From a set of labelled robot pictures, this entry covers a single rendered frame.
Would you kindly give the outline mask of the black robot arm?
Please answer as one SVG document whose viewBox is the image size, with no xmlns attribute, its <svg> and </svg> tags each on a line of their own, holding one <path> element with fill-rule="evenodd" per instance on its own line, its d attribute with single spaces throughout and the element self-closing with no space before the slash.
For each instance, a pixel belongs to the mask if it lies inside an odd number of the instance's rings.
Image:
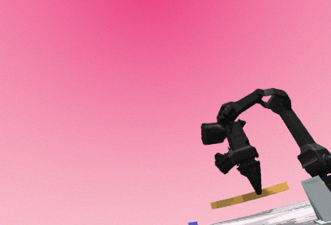
<svg viewBox="0 0 331 225">
<path fill-rule="evenodd" d="M 264 102 L 262 100 L 263 96 L 271 97 L 267 102 Z M 256 103 L 280 115 L 301 150 L 297 157 L 299 162 L 301 162 L 302 168 L 312 177 L 319 175 L 331 192 L 331 175 L 327 176 L 327 174 L 331 173 L 331 153 L 313 140 L 309 131 L 307 131 L 299 117 L 294 113 L 291 100 L 283 90 L 257 88 L 251 94 L 236 102 L 231 101 L 223 104 L 216 116 L 217 122 L 201 124 L 201 140 L 204 145 L 224 143 L 226 138 L 229 142 L 232 138 L 239 135 L 247 136 L 243 130 L 246 121 L 240 119 L 236 122 L 234 121 L 241 113 Z M 228 152 L 224 154 L 217 153 L 214 156 L 216 159 L 216 162 L 214 162 L 215 166 L 223 174 L 227 174 L 234 167 L 230 159 L 232 152 L 232 148 L 228 148 Z"/>
</svg>

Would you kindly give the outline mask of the yellow bar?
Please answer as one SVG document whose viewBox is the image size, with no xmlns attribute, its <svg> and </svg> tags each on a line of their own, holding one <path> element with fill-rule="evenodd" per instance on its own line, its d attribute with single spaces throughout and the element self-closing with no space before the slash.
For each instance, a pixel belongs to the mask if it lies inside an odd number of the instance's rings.
<svg viewBox="0 0 331 225">
<path fill-rule="evenodd" d="M 289 189 L 289 187 L 288 187 L 287 183 L 284 182 L 284 183 L 276 184 L 276 185 L 268 187 L 268 188 L 263 188 L 261 195 L 256 194 L 256 192 L 250 192 L 248 194 L 235 196 L 230 199 L 211 202 L 210 205 L 211 205 L 212 209 L 228 207 L 228 206 L 232 206 L 234 204 L 245 203 L 249 200 L 256 200 L 256 199 L 264 197 L 264 196 L 276 194 L 276 193 L 279 193 L 282 191 L 286 191 L 288 189 Z"/>
</svg>

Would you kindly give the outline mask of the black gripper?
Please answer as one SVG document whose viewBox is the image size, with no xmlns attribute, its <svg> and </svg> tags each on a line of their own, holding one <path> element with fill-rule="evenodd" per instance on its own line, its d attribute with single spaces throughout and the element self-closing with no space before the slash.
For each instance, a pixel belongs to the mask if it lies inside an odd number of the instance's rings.
<svg viewBox="0 0 331 225">
<path fill-rule="evenodd" d="M 232 148 L 233 151 L 230 155 L 232 164 L 241 164 L 236 169 L 240 175 L 247 177 L 256 194 L 261 195 L 261 168 L 260 162 L 255 160 L 256 157 L 259 157 L 256 148 L 249 143 L 249 139 L 245 135 L 232 138 L 229 141 L 229 148 Z"/>
</svg>

